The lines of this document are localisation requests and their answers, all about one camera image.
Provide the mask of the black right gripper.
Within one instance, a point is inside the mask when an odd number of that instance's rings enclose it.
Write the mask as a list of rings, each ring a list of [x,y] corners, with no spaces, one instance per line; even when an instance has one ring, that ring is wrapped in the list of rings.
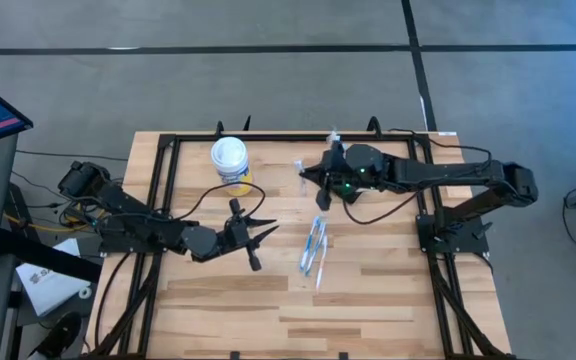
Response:
[[[342,201],[349,194],[345,185],[349,167],[345,160],[345,149],[340,141],[333,141],[330,148],[323,152],[319,164],[305,167],[300,176],[315,184],[320,190],[316,195],[316,203],[322,211],[328,211],[332,202],[331,194],[334,193]]]

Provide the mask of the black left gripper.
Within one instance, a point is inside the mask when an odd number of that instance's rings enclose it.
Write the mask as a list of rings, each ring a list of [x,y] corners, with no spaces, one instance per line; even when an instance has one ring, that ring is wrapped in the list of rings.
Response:
[[[262,269],[261,262],[255,251],[261,242],[279,226],[274,226],[261,233],[250,237],[248,229],[272,224],[276,219],[254,219],[250,215],[244,215],[239,201],[233,198],[229,201],[232,216],[224,224],[224,228],[217,234],[217,254],[223,256],[236,250],[245,249],[248,254],[249,265],[253,271]]]

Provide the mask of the white-lidded yellow wipes canister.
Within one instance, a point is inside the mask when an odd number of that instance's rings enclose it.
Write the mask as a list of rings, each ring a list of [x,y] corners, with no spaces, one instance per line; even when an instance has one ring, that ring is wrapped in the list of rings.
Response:
[[[236,137],[217,140],[211,148],[211,159],[222,183],[228,184],[226,191],[229,194],[243,196],[251,190],[252,174],[243,141]]]

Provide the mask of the black desk beam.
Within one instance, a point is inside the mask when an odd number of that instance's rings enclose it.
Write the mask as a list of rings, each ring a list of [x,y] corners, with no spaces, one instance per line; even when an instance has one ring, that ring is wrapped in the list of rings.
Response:
[[[98,282],[102,270],[101,265],[4,229],[0,229],[0,254],[92,283]]]

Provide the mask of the white paper booklet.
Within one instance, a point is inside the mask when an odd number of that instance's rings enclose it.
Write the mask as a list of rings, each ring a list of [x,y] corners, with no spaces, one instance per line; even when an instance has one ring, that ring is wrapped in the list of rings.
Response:
[[[78,239],[70,237],[52,246],[56,250],[82,258]],[[92,294],[92,282],[63,275],[46,268],[22,262],[16,267],[23,290],[28,296],[35,314],[43,316],[75,295]]]

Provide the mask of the black aluminium table frame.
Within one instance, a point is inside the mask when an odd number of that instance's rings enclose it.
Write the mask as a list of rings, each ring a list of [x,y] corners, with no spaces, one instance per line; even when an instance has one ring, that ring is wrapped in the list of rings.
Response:
[[[104,261],[82,360],[451,359],[513,360],[490,268],[473,255],[433,260],[416,217],[469,190],[418,199],[367,194],[350,212],[334,204],[316,293],[298,269],[316,187],[299,192],[294,162],[315,163],[323,131],[244,131],[254,189],[241,205],[276,219],[249,267],[238,251],[198,264],[111,255]]]

